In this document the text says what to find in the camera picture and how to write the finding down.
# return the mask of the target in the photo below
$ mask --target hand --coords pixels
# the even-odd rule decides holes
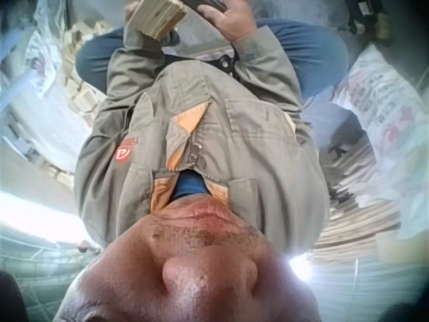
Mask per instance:
[[[222,2],[227,6],[225,13],[210,5],[199,5],[198,11],[230,42],[251,36],[256,31],[256,22],[247,0]]]

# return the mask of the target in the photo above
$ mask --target blue shirt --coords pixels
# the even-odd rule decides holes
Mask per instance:
[[[210,193],[204,179],[193,170],[184,170],[179,174],[170,201],[195,195],[196,193]]]

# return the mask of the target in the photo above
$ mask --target red logo patch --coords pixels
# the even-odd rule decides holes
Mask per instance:
[[[129,159],[131,154],[131,149],[129,146],[119,146],[115,152],[115,160],[120,162],[125,162]]]

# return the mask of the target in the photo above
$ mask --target man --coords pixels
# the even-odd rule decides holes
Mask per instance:
[[[162,70],[161,44],[125,28],[75,182],[88,231],[109,246],[73,282],[57,321],[320,320],[285,261],[328,219],[300,85],[247,2],[224,3],[225,13],[198,9],[235,47],[239,81],[196,60]],[[300,40],[286,38],[293,52]],[[304,54],[315,68],[321,45]],[[307,69],[311,93],[320,79]]]

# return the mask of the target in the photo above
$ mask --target work jacket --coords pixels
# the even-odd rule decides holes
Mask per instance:
[[[279,251],[314,244],[329,199],[294,69],[268,27],[233,45],[240,81],[198,60],[162,69],[160,43],[125,30],[76,169],[79,213],[96,242],[165,207],[179,172],[193,169]]]

